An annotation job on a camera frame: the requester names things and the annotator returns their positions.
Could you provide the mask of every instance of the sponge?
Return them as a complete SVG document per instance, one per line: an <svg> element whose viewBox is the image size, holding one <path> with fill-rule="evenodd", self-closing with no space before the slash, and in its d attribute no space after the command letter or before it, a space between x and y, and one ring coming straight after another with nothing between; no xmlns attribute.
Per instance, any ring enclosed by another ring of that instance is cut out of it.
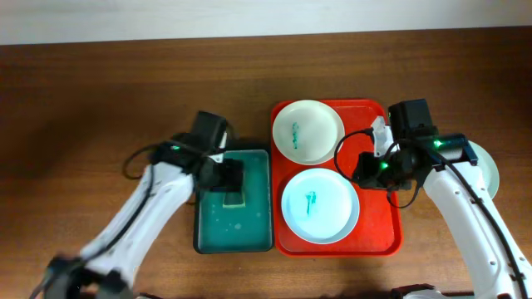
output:
<svg viewBox="0 0 532 299"><path fill-rule="evenodd" d="M244 208L245 206L244 192L229 192L225 194L223 208Z"/></svg>

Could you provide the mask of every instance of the green liquid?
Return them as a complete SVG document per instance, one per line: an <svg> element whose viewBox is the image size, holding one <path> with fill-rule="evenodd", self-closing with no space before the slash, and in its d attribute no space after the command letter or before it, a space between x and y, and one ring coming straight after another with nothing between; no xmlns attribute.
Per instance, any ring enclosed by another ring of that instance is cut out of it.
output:
<svg viewBox="0 0 532 299"><path fill-rule="evenodd" d="M268 154L253 149L228 151L224 157L244 162L245 206L224 208L227 194L203 193L199 202L198 248L203 253L269 250L273 239Z"/></svg>
<svg viewBox="0 0 532 299"><path fill-rule="evenodd" d="M292 142L293 142L293 148L295 150L298 149L298 130L299 130L299 125L297 122L294 122L292 124L292 137L293 137Z"/></svg>

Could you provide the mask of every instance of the teal tray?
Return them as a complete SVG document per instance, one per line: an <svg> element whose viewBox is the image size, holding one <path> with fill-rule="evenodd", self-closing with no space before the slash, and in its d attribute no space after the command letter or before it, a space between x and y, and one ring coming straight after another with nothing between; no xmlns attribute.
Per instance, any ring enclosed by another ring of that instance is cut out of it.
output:
<svg viewBox="0 0 532 299"><path fill-rule="evenodd" d="M223 206L225 193L198 192L194 248L198 253L264 252L273 246L270 158L265 149L228 150L244 162L245 207Z"/></svg>

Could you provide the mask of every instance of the white wall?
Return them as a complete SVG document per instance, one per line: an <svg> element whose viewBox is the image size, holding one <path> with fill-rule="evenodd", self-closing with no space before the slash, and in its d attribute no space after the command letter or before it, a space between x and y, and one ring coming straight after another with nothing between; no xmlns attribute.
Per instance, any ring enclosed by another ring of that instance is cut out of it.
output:
<svg viewBox="0 0 532 299"><path fill-rule="evenodd" d="M0 44L532 25L532 0L0 0Z"/></svg>

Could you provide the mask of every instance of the cable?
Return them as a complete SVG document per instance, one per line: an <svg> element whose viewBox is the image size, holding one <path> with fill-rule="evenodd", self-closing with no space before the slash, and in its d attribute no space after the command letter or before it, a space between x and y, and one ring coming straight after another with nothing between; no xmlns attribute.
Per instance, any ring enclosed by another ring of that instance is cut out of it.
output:
<svg viewBox="0 0 532 299"><path fill-rule="evenodd" d="M351 137L351 136L354 136L356 134L365 134L365 135L370 135L372 133L373 129L364 129L364 130L358 130L358 131L354 131L354 132L351 132L345 136L343 136L340 141L338 141L338 144L336 145L336 149L334 149L334 166L336 166L336 170L338 171L338 173L346 180L352 182L352 178L349 178L347 176L347 174L344 174L344 172L342 171L342 169L340 169L340 165L338 164L338 152L340 151L340 147L342 146L343 142Z"/></svg>
<svg viewBox="0 0 532 299"><path fill-rule="evenodd" d="M142 174L141 175L130 175L128 172L127 172L127 167L130 165L131 161L136 158L136 156L138 156L139 154L142 154L144 152L146 152L147 150L151 150L151 149L155 149L157 148L159 145L157 144L153 144L153 145L147 145L147 146L144 146L138 150L136 150L133 154L131 154L127 159L124 160L124 163L122 164L122 175L126 177L126 179L140 179L142 178Z"/></svg>
<svg viewBox="0 0 532 299"><path fill-rule="evenodd" d="M526 292L525 281L523 280L521 271L519 270L519 266L517 266L517 261L515 260L515 257L511 251L510 245L508 244L508 241L506 240L504 233L500 229L499 224L495 221L495 219L491 215L490 211L488 211L488 208L484 205L484 201L478 197L478 195L475 193L475 190L473 190L473 188L467 183L467 180L460 173L460 171L458 171L458 169L453 165L453 163L451 163L442 154L438 153L436 150L426 147L424 144L418 141L415 141L415 140L400 139L400 140L394 141L392 145L390 145L390 147L388 148L386 154L384 155L383 160L386 162L390 158L390 153L392 152L392 148L396 145L401 145L401 144L413 145L420 150L424 150L427 154L432 154L436 156L444 165L446 165L447 167L449 167L450 170L452 170L452 172L460 180L460 182L462 183L464 188L467 190L467 192L470 194L470 196L475 200L475 203L479 206L480 211L482 211L486 219L488 219L488 222L490 223L491 227L495 230L495 233L497 234L497 237L499 237L500 243L505 250L506 256L510 260L510 265L511 265L512 271L514 271L515 280L517 281L517 284L519 286L521 297L524 299L528 299L529 297Z"/></svg>
<svg viewBox="0 0 532 299"><path fill-rule="evenodd" d="M412 196L412 199L410 199L410 201L403 205L403 206L398 206L398 205L395 205L393 202L392 202L392 191L395 191L393 188L389 188L386 192L386 199L388 200L388 203L393 207L393 208L408 208L411 204L414 203L414 201L416 201L416 198L417 198L417 194L419 193L419 189L421 189L421 186L419 184L416 184L416 189L414 191L414 195Z"/></svg>

